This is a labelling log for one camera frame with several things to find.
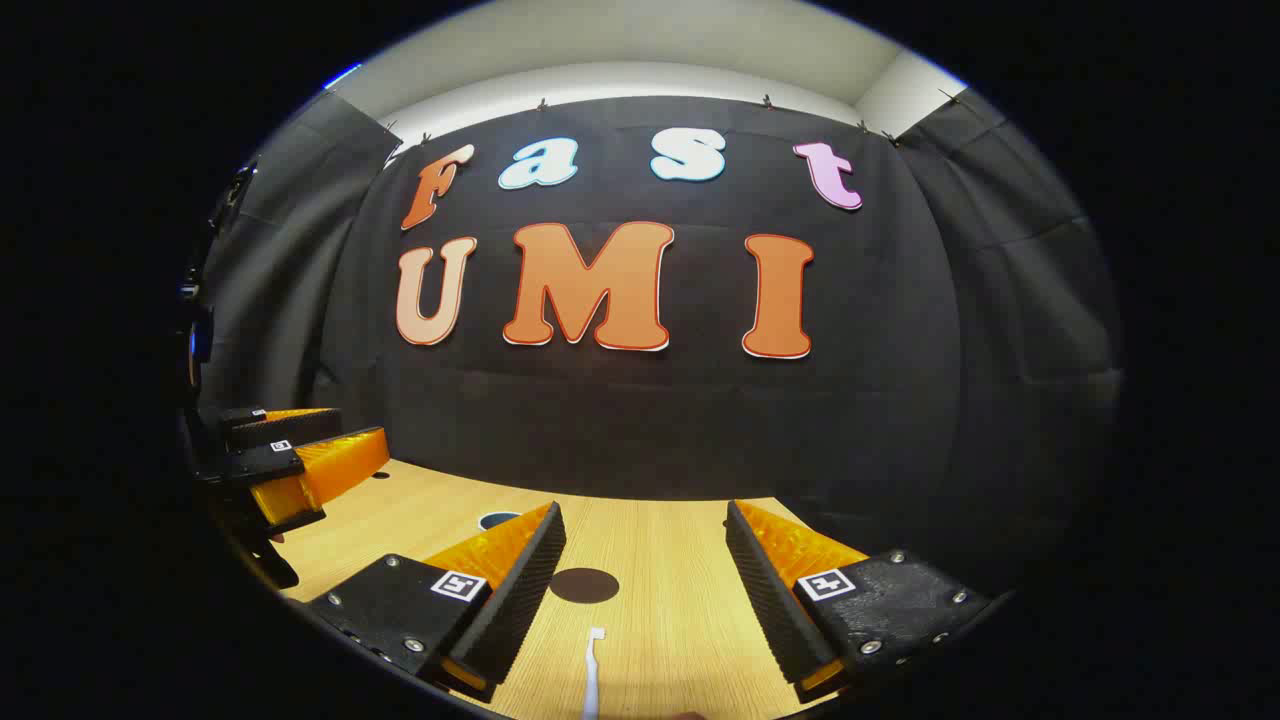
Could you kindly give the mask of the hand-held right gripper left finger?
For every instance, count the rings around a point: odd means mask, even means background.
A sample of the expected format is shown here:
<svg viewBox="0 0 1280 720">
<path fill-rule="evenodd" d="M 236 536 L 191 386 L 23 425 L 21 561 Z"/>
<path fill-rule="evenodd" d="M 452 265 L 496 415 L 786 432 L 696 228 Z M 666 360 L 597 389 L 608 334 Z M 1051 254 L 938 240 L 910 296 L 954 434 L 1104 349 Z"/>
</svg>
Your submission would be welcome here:
<svg viewBox="0 0 1280 720">
<path fill-rule="evenodd" d="M 515 665 L 566 537 L 550 501 L 428 559 L 388 553 L 305 609 L 383 664 L 488 702 Z"/>
</svg>

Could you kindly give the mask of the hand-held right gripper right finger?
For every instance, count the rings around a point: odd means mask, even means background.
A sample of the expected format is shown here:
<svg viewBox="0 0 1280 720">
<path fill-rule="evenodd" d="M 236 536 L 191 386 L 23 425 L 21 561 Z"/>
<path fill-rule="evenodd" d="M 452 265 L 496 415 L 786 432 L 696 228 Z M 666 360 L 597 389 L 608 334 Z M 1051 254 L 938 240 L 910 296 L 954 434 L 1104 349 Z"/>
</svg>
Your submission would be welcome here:
<svg viewBox="0 0 1280 720">
<path fill-rule="evenodd" d="M 918 553 L 864 553 L 742 500 L 726 506 L 726 544 L 771 653 L 803 702 L 878 691 L 993 607 Z"/>
</svg>

